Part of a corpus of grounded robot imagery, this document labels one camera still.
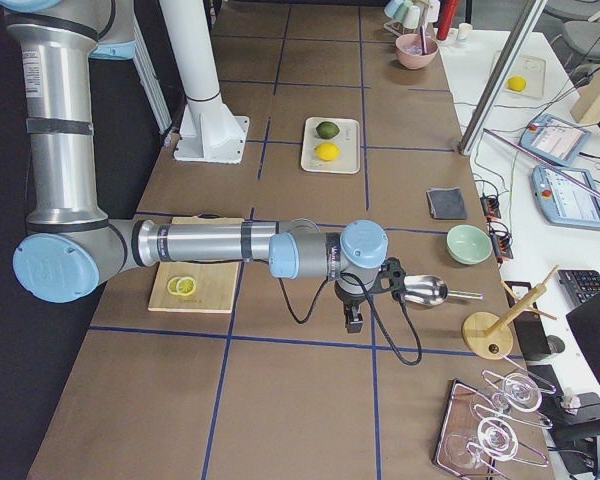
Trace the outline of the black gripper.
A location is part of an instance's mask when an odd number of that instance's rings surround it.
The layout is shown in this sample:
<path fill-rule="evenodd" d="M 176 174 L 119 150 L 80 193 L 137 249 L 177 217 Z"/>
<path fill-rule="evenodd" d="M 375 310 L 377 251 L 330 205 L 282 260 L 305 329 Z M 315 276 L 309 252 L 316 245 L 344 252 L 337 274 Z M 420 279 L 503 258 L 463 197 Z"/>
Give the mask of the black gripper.
<path fill-rule="evenodd" d="M 373 303 L 373 296 L 366 290 L 365 285 L 354 282 L 353 284 L 345 280 L 335 282 L 336 296 L 343 303 L 345 317 L 345 328 L 349 334 L 358 334 L 364 325 L 364 319 L 360 312 L 360 307 L 364 303 Z"/>

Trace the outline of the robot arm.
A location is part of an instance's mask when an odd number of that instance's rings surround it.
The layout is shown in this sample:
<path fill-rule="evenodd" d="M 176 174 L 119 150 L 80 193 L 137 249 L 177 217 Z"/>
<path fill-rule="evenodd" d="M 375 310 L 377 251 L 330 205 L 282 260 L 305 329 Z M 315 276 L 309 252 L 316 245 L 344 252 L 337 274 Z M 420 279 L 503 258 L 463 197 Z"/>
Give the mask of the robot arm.
<path fill-rule="evenodd" d="M 290 89 L 298 90 L 302 101 L 325 93 L 328 103 L 343 107 L 360 71 L 352 44 L 354 4 L 334 3 L 318 8 L 311 19 L 293 21 L 294 44 L 334 37 L 333 52 L 316 65 L 285 52 L 284 6 L 246 3 L 244 25 L 234 22 L 236 10 L 236 3 L 222 9 L 222 35 L 213 43 L 222 94 L 232 109 L 253 115 L 266 98 Z M 94 60 L 90 74 L 98 202 L 109 215 L 128 218 L 141 201 L 158 155 L 155 120 L 131 62 Z M 25 110 L 20 51 L 0 8 L 0 337 L 72 338 L 92 317 L 97 296 L 64 305 L 37 300 L 18 285 L 11 267 L 24 232 L 24 211 L 33 202 L 33 181 L 26 173 Z"/>

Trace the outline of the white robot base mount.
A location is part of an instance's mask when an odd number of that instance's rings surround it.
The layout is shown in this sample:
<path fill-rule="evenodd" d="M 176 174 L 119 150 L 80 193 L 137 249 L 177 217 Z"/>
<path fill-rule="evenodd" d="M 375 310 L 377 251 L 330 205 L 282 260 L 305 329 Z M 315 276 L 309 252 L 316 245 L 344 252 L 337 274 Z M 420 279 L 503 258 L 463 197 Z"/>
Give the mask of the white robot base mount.
<path fill-rule="evenodd" d="M 203 3 L 164 0 L 160 7 L 186 98 L 175 159 L 240 163 L 250 120 L 222 99 Z"/>

